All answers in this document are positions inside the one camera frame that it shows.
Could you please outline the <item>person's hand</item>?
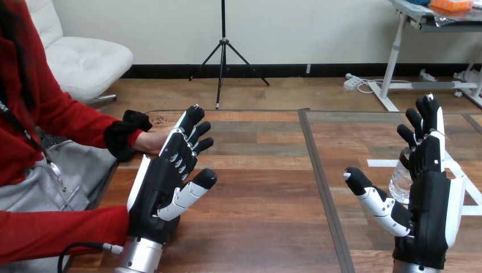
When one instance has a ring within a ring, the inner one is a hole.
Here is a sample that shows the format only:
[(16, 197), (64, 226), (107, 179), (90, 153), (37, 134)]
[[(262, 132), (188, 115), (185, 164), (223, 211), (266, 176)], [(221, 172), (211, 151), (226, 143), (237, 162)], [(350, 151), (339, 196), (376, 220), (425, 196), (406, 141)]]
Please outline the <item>person's hand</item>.
[(140, 133), (133, 149), (145, 154), (158, 155), (172, 129), (173, 126), (169, 126), (153, 132)]

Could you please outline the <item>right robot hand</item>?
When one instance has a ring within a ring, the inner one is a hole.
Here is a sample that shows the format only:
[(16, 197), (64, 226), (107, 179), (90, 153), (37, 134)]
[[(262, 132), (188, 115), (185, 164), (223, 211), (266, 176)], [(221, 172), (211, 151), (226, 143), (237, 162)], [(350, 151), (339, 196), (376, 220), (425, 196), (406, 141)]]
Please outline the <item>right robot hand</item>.
[(399, 156), (412, 180), (408, 202), (390, 198), (356, 167), (346, 168), (343, 177), (379, 225), (393, 234), (393, 272), (441, 272), (458, 234), (466, 182), (447, 177), (443, 110), (436, 96), (419, 98), (405, 115), (409, 125), (398, 125), (397, 132), (408, 145)]

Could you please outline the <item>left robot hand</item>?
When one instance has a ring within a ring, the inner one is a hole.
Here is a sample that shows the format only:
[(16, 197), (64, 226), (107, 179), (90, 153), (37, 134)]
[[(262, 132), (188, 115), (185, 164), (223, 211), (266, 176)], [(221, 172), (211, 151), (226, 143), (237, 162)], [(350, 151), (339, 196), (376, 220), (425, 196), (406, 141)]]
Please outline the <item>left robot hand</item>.
[(211, 129), (210, 122), (203, 121), (204, 116), (199, 105), (187, 108), (157, 149), (157, 155), (143, 155), (127, 202), (129, 237), (167, 243), (180, 215), (217, 182), (217, 174), (209, 168), (186, 181), (198, 155), (214, 144), (211, 137), (200, 138)]

